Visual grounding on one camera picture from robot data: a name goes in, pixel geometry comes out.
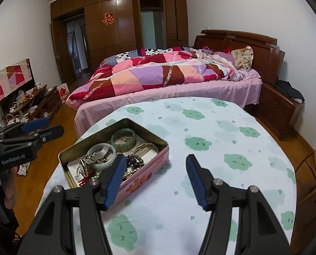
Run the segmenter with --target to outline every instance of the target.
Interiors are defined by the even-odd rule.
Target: white tablecloth
[[[174,98],[123,106],[79,140],[123,118],[165,139],[170,162],[127,200],[103,216],[113,254],[198,254],[208,224],[185,169],[188,154],[229,185],[257,185],[290,242],[296,208],[294,169],[281,148],[248,113],[233,103],[208,98]],[[58,166],[43,200],[55,185],[68,189]],[[74,210],[78,254],[83,253],[78,209]],[[227,254],[235,252],[238,210],[232,213]]]

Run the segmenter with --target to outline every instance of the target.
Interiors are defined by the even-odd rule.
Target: bed headboard
[[[222,52],[229,47],[235,50],[251,46],[254,51],[252,68],[263,82],[275,85],[285,56],[285,52],[275,47],[278,44],[276,38],[233,30],[202,30],[201,33],[205,35],[196,36],[196,49],[208,46],[215,52]]]

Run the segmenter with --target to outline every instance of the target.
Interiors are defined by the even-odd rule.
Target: wooden nightstand
[[[281,140],[294,126],[303,104],[279,92],[275,87],[262,85],[256,117]]]

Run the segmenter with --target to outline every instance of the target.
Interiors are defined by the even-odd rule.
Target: pink bed sheet
[[[121,96],[100,99],[82,104],[75,116],[74,126],[81,137],[92,125],[129,104],[169,99],[177,97],[205,97],[233,102],[244,108],[247,104],[257,104],[262,81],[257,71],[251,69],[242,81],[207,81],[181,85],[171,85],[149,89]]]

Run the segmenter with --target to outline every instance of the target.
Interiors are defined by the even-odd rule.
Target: pink tin box
[[[169,145],[166,141],[131,119],[122,119],[59,153],[58,158],[60,165],[71,188],[76,188],[78,185],[71,172],[68,170],[67,165],[84,156],[92,146],[98,143],[109,142],[113,133],[122,128],[130,128],[139,136],[138,138],[141,138],[141,140],[153,143],[158,148],[158,154],[120,185],[114,206],[130,196],[169,161]]]

